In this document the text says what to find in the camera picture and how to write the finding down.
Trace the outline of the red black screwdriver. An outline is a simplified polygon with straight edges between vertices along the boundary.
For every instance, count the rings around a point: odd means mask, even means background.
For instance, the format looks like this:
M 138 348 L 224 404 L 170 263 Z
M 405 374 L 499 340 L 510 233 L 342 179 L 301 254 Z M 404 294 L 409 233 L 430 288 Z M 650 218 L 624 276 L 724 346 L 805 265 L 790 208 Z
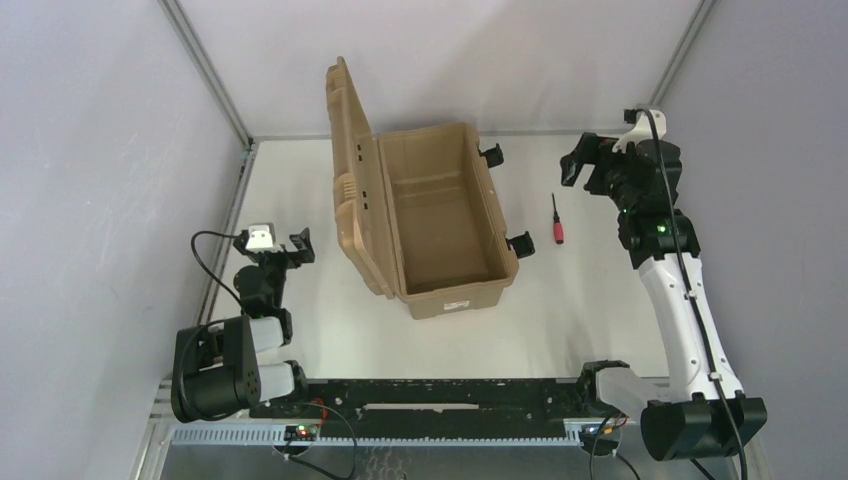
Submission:
M 554 241 L 557 245 L 562 245 L 565 242 L 565 234 L 564 228 L 561 222 L 561 218 L 557 209 L 556 196 L 554 193 L 551 194 L 551 202 L 552 202 L 552 231 Z

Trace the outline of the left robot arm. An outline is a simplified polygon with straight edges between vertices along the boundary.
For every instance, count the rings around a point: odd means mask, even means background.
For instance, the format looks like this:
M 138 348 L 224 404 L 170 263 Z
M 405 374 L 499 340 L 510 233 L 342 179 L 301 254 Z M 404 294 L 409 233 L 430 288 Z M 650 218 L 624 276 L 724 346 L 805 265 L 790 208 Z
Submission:
M 293 338 L 283 293 L 288 272 L 315 260 L 310 230 L 290 235 L 292 250 L 276 242 L 270 223 L 228 238 L 250 262 L 224 288 L 239 313 L 177 333 L 170 404 L 182 423 L 219 421 L 272 400 L 298 403 L 308 396 L 296 361 L 263 365 L 258 356 Z

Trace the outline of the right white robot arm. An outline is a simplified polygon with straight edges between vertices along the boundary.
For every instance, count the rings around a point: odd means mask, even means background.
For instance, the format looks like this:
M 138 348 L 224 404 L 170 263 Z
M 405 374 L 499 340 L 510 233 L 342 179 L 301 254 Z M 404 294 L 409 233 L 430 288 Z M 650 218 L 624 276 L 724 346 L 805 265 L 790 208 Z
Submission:
M 694 226 L 674 205 L 680 150 L 666 141 L 624 148 L 616 143 L 614 137 L 582 134 L 560 160 L 561 182 L 574 185 L 590 165 L 585 191 L 617 207 L 619 240 L 658 322 L 668 384 L 638 376 L 623 361 L 601 360 L 584 364 L 578 386 L 591 409 L 636 419 L 655 460 L 739 455 L 768 414 L 730 366 L 706 298 Z

